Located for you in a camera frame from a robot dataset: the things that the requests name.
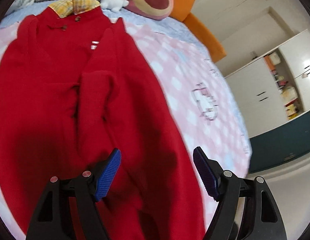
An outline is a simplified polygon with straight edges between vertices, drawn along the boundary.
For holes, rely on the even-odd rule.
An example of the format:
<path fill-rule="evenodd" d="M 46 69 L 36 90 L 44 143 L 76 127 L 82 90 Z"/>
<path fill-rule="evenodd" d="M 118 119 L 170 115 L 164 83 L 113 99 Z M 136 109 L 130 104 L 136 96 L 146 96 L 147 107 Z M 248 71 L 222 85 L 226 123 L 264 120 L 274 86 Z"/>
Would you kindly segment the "orange bed frame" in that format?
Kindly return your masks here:
<path fill-rule="evenodd" d="M 191 33 L 207 48 L 214 63 L 226 57 L 226 51 L 212 32 L 191 12 L 195 0 L 174 0 L 170 16 L 184 23 Z"/>

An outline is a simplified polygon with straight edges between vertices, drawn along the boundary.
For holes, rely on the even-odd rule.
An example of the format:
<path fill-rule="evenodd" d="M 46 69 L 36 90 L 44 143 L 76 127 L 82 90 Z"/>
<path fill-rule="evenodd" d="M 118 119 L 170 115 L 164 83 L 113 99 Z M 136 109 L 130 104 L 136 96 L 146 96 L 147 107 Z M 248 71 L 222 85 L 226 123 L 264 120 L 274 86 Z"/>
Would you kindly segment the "red sweater with yellow collar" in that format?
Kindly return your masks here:
<path fill-rule="evenodd" d="M 27 16 L 0 62 L 0 188 L 27 232 L 45 185 L 121 165 L 96 207 L 111 239 L 202 239 L 200 189 L 161 86 L 97 0 Z"/>

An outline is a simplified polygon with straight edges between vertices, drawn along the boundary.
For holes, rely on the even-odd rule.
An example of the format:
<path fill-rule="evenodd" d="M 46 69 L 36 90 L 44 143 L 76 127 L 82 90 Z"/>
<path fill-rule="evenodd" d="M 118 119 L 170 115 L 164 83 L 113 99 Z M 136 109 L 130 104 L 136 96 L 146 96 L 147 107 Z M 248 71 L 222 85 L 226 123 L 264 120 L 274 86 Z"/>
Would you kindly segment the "white room door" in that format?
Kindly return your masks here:
<path fill-rule="evenodd" d="M 192 10 L 226 51 L 224 76 L 295 35 L 271 0 L 200 0 Z"/>

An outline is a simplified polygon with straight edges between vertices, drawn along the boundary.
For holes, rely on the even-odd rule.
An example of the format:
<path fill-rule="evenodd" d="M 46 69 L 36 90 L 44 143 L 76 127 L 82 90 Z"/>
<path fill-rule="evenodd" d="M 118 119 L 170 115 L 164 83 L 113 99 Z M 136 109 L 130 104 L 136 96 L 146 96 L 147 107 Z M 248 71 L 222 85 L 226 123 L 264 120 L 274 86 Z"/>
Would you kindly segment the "yellow box on shelf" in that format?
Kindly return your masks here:
<path fill-rule="evenodd" d="M 285 107 L 288 120 L 297 117 L 299 109 L 292 103 Z"/>

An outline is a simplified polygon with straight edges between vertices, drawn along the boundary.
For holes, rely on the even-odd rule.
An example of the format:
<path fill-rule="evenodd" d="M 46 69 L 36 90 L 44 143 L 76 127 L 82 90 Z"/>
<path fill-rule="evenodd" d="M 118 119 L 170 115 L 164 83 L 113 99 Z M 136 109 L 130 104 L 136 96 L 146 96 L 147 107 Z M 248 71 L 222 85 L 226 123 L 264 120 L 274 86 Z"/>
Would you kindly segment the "white wardrobe cabinet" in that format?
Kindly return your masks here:
<path fill-rule="evenodd" d="M 281 63 L 270 71 L 264 57 L 278 53 Z M 288 122 L 286 106 L 299 114 L 310 110 L 310 31 L 304 30 L 226 77 L 249 137 Z"/>

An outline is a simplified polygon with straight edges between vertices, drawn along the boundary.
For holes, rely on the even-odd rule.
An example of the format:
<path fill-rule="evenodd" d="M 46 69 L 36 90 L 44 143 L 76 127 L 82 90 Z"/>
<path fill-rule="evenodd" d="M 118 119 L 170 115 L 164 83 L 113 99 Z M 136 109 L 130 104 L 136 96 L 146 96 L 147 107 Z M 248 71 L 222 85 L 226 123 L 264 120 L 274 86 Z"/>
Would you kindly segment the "dark teal door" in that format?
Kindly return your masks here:
<path fill-rule="evenodd" d="M 261 135 L 250 138 L 249 173 L 261 172 L 310 152 L 310 111 Z"/>

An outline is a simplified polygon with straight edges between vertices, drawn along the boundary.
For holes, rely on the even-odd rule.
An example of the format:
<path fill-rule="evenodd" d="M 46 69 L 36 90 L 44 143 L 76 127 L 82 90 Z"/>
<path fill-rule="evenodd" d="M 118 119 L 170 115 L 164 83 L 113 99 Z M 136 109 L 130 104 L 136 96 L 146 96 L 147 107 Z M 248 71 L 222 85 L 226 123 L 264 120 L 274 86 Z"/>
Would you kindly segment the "orange storage box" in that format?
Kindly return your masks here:
<path fill-rule="evenodd" d="M 264 57 L 264 60 L 265 60 L 267 66 L 269 67 L 271 72 L 275 71 L 276 70 L 275 66 L 281 63 L 281 59 L 280 59 L 278 53 L 276 53 L 276 52 L 273 52 L 269 55 L 266 55 Z"/>

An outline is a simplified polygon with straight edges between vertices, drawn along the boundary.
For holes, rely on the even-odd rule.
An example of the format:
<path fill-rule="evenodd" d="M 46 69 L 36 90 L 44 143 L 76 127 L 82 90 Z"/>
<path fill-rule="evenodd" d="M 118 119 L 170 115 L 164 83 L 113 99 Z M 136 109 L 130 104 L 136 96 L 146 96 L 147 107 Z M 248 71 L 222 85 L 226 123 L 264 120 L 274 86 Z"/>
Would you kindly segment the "pink checked cartoon bedsheet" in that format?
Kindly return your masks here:
<path fill-rule="evenodd" d="M 47 2 L 20 20 L 3 23 L 0 28 L 0 62 L 16 39 L 20 23 L 30 15 L 41 14 Z M 239 176 L 248 172 L 251 147 L 242 115 L 224 77 L 206 50 L 179 22 L 167 24 L 138 23 L 126 15 L 112 16 L 102 11 L 112 23 L 122 19 L 126 32 L 134 40 L 156 76 L 168 109 L 182 137 L 200 189 L 205 230 L 216 204 L 208 197 L 192 162 L 192 151 L 201 146 L 209 158 Z M 0 218 L 16 239 L 24 232 L 16 222 L 0 188 Z"/>

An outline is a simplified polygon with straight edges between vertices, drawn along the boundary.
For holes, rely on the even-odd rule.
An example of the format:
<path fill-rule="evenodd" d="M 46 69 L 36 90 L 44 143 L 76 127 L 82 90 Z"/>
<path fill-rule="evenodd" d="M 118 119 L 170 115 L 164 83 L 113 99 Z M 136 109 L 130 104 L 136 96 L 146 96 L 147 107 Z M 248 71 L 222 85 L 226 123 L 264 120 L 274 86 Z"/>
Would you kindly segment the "pink bear face cushion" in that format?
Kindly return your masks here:
<path fill-rule="evenodd" d="M 167 18 L 174 7 L 174 0 L 128 0 L 125 9 L 154 20 Z"/>

